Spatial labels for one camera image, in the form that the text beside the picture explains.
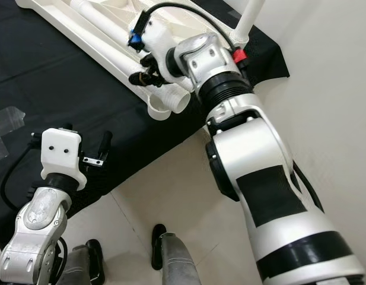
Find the gray pants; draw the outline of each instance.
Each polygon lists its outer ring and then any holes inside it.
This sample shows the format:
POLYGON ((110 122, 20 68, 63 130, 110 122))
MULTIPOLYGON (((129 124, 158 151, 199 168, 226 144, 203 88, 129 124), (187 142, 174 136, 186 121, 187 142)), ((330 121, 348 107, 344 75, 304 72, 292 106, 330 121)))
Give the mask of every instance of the gray pants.
POLYGON ((165 233, 161 241, 163 285, 201 285, 195 263, 184 243, 174 233, 165 233))
POLYGON ((68 254, 63 274, 56 285, 90 285, 89 248, 77 246, 68 254))

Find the white wall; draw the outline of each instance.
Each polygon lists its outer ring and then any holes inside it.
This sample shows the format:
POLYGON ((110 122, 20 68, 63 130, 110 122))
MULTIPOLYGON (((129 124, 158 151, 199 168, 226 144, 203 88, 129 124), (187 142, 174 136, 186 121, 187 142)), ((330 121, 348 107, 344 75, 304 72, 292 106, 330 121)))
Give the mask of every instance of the white wall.
POLYGON ((256 25, 291 73, 256 92, 366 268, 366 0, 267 0, 256 25))

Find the black cable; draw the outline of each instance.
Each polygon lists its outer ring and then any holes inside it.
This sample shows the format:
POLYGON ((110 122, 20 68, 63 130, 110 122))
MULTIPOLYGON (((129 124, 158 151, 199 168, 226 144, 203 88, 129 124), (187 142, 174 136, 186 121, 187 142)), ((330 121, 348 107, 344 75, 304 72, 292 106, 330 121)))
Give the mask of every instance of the black cable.
POLYGON ((4 200, 5 204, 12 210, 14 211, 18 211, 20 208, 18 208, 17 206, 15 206, 6 196, 6 183, 7 180, 9 179, 11 173, 13 172, 13 170, 17 167, 17 165, 19 164, 19 162, 21 162, 21 160, 23 159, 23 157, 33 148, 32 144, 29 144, 26 149, 23 151, 23 153, 15 160, 15 162, 12 163, 12 165, 10 165, 9 169, 6 171, 6 173, 4 174, 4 178, 1 181, 0 184, 0 194, 1 194, 1 198, 2 200, 4 200))
POLYGON ((297 166, 296 162, 294 161, 294 171, 297 173, 297 176, 299 176, 300 180, 303 182, 304 186, 307 188, 309 195, 311 196, 314 205, 316 205, 317 208, 322 210, 324 213, 324 208, 321 204, 321 201, 319 197, 317 196, 314 188, 312 187, 311 183, 308 181, 306 176, 303 174, 303 172, 300 170, 300 168, 297 166))
POLYGON ((190 12, 193 12, 193 13, 201 16, 207 22, 209 22, 209 24, 212 25, 221 34, 221 36, 229 44, 232 52, 234 52, 236 50, 234 44, 232 43, 232 41, 230 40, 230 38, 228 37, 228 35, 212 19, 210 19, 203 12, 201 12, 201 11, 199 11, 199 10, 191 7, 191 6, 183 5, 183 4, 180 4, 180 3, 174 3, 174 2, 163 2, 163 3, 159 3, 159 4, 156 4, 156 5, 152 6, 150 9, 148 9, 146 11, 146 13, 149 14, 149 15, 151 15, 151 13, 154 12, 156 9, 159 9, 159 8, 162 8, 162 7, 176 7, 176 8, 181 8, 181 9, 188 10, 190 12))
POLYGON ((65 240, 62 237, 60 237, 59 238, 59 241, 60 241, 60 243, 63 246, 63 261, 62 261, 62 263, 60 265, 60 269, 58 271, 58 274, 56 275, 55 280, 53 281, 53 283, 51 285, 56 285, 56 283, 59 281, 61 275, 63 274, 64 268, 65 268, 65 264, 66 264, 66 259, 68 257, 68 247, 66 245, 65 240))

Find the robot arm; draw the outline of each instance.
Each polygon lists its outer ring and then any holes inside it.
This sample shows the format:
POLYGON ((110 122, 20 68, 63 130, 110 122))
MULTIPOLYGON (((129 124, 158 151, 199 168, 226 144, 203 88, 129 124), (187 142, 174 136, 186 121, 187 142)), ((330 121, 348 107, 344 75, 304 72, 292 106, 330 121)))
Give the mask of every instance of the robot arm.
POLYGON ((224 48, 215 33, 173 46, 166 28, 144 15, 136 27, 129 45, 136 36, 137 47, 151 51, 167 81, 187 77, 194 85, 212 137, 209 164, 220 191, 243 207, 263 284, 363 284, 364 269, 349 246, 303 198, 288 145, 247 79, 244 52, 224 48))
POLYGON ((66 229, 66 212, 72 205, 70 194, 85 187, 87 178, 79 165, 103 167, 110 148, 110 132, 105 133, 100 157, 82 156, 81 136, 69 129, 48 129, 41 137, 41 176, 44 186, 17 214, 15 232, 2 251, 1 284, 55 284, 62 273, 57 264, 56 244, 66 229))

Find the black cloth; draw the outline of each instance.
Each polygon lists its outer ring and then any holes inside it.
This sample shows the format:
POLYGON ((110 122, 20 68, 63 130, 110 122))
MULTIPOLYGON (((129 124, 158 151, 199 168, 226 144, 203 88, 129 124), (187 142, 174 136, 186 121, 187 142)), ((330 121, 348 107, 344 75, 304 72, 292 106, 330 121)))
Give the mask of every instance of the black cloth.
MULTIPOLYGON (((222 1, 195 1, 234 27, 237 19, 222 1)), ((279 46, 253 27, 249 77, 253 84, 289 76, 279 46)), ((199 103, 165 121, 147 114, 146 104, 33 10, 14 0, 0 0, 0 110, 15 106, 26 113, 25 126, 2 137, 9 156, 0 161, 0 181, 9 165, 26 147, 32 132, 60 127, 66 122, 83 134, 82 149, 97 151, 105 130, 113 133, 106 176, 88 178, 69 216, 97 201, 118 184, 180 144, 204 124, 199 103)), ((32 181, 40 180, 40 152, 31 150, 7 183, 15 205, 26 200, 32 181)), ((0 197, 0 246, 14 230, 15 213, 0 197)))

